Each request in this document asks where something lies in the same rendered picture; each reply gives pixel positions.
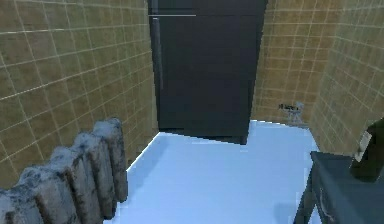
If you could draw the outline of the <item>grey rusty radiator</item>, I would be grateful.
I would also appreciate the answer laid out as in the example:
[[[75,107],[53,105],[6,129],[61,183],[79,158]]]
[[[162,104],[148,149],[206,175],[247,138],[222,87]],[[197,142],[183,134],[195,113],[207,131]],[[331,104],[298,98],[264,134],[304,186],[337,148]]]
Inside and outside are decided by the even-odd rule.
[[[110,118],[0,189],[0,224],[103,224],[127,198],[122,123]]]

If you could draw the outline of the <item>dark olive square object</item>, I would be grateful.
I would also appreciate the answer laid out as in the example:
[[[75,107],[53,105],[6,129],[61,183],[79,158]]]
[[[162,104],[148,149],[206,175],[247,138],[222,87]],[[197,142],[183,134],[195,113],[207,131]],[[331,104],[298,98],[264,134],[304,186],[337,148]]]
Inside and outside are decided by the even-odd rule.
[[[375,182],[384,168],[384,117],[363,132],[350,165],[351,175],[362,182]]]

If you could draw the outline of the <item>black fridge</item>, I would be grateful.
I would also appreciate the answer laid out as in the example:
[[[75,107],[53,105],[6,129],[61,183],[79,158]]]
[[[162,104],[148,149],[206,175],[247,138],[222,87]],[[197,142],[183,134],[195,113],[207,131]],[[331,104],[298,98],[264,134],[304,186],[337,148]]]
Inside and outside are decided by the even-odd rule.
[[[247,143],[268,0],[148,0],[158,128]],[[163,89],[154,62],[160,18]]]

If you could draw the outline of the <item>dark grey table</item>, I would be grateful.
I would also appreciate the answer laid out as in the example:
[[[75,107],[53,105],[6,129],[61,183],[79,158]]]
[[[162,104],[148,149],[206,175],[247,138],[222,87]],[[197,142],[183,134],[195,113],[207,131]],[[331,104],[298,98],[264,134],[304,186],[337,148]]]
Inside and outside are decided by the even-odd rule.
[[[317,151],[293,224],[309,224],[317,207],[321,224],[384,224],[384,171],[374,183],[355,179],[351,158]]]

